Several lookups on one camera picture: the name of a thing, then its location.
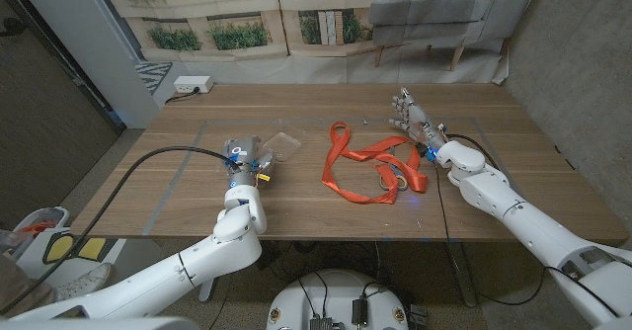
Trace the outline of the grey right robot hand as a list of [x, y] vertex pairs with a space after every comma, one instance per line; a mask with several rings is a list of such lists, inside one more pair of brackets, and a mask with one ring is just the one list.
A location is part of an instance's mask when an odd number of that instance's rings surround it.
[[392, 107], [399, 118], [389, 121], [406, 131], [413, 141], [423, 144], [432, 154], [436, 154], [445, 145], [445, 139], [431, 118], [405, 87], [401, 88], [400, 96], [393, 97]]

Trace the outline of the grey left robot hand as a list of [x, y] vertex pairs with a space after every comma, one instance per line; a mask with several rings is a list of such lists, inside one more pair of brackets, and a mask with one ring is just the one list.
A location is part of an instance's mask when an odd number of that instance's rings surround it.
[[255, 135], [224, 142], [221, 153], [239, 166], [237, 171], [227, 166], [230, 189], [242, 185], [256, 187], [260, 173], [271, 174], [275, 164], [274, 153], [260, 153], [260, 144], [261, 139]]

